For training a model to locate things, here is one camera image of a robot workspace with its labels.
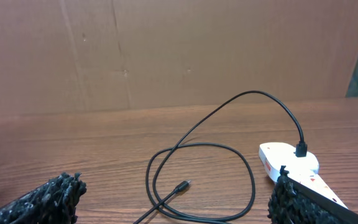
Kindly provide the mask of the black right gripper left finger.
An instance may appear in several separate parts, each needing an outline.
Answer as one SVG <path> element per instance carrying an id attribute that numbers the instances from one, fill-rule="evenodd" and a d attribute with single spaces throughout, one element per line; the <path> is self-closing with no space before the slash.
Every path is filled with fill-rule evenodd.
<path id="1" fill-rule="evenodd" d="M 74 224 L 76 206 L 87 191 L 80 173 L 61 173 L 0 208 L 0 224 Z"/>

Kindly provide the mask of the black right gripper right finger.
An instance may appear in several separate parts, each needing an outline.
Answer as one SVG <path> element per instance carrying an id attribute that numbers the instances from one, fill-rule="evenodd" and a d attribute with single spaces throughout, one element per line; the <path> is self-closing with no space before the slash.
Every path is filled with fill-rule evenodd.
<path id="1" fill-rule="evenodd" d="M 358 214 L 303 185 L 281 166 L 268 202 L 267 217 L 274 224 L 358 224 Z"/>

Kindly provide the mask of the white charger adapter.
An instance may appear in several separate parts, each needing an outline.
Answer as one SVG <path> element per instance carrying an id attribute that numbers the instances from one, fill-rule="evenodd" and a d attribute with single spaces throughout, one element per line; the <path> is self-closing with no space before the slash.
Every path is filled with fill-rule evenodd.
<path id="1" fill-rule="evenodd" d="M 318 174 L 319 172 L 319 162 L 317 157 L 311 153 L 307 152 L 306 156 L 304 157 L 297 157 L 296 151 L 293 151 L 290 155 L 288 160 L 286 161 L 286 169 L 290 170 L 309 170 L 312 171 L 314 174 Z"/>

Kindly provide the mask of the white power strip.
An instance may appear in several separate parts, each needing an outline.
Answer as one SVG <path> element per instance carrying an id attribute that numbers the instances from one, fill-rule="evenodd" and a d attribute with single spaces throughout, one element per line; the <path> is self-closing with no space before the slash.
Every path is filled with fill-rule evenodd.
<path id="1" fill-rule="evenodd" d="M 307 152 L 305 157 L 296 157 L 296 148 L 284 142 L 267 142 L 259 146 L 259 158 L 268 176 L 277 183 L 280 169 L 285 166 L 289 178 L 347 208 L 328 184 L 319 176 L 316 156 Z"/>

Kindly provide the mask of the brown cardboard backdrop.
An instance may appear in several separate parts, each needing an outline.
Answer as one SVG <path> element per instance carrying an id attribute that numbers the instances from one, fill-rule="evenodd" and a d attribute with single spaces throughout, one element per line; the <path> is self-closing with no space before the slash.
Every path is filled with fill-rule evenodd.
<path id="1" fill-rule="evenodd" d="M 342 98 L 358 1 L 0 1 L 0 116 Z"/>

